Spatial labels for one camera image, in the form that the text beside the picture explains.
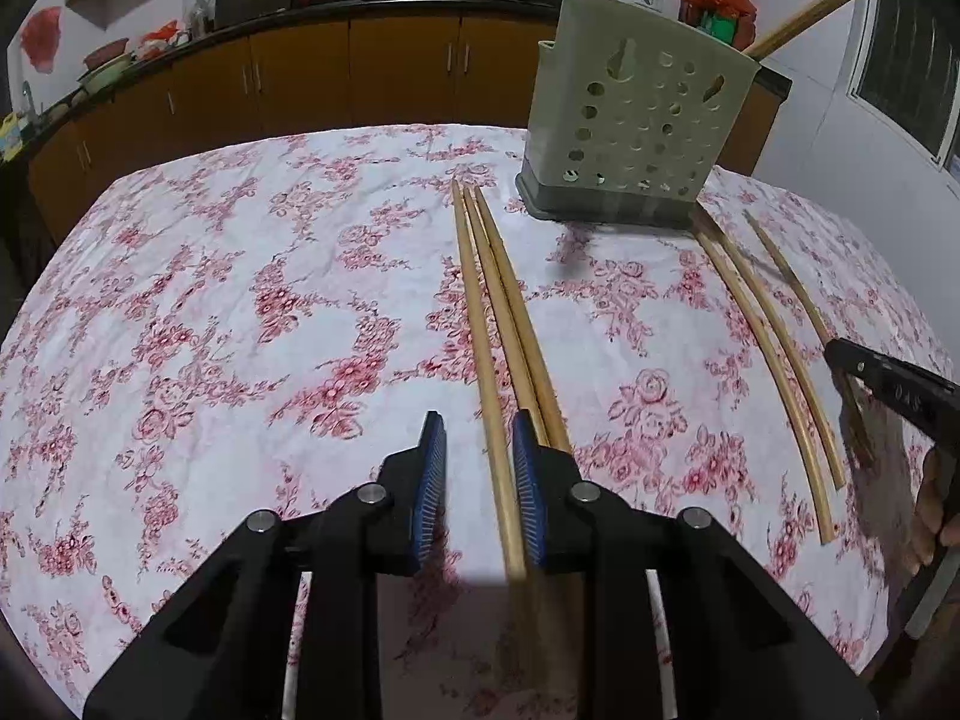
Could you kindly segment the person's right hand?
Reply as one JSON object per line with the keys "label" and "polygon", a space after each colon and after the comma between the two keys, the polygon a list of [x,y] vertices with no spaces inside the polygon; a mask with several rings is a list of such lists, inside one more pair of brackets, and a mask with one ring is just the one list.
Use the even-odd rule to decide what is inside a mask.
{"label": "person's right hand", "polygon": [[931,564],[937,546],[953,548],[960,543],[958,517],[946,519],[944,499],[939,493],[944,470],[952,461],[940,447],[932,447],[924,457],[923,483],[914,503],[910,538],[903,550],[903,566],[910,575],[918,574],[921,567]]}

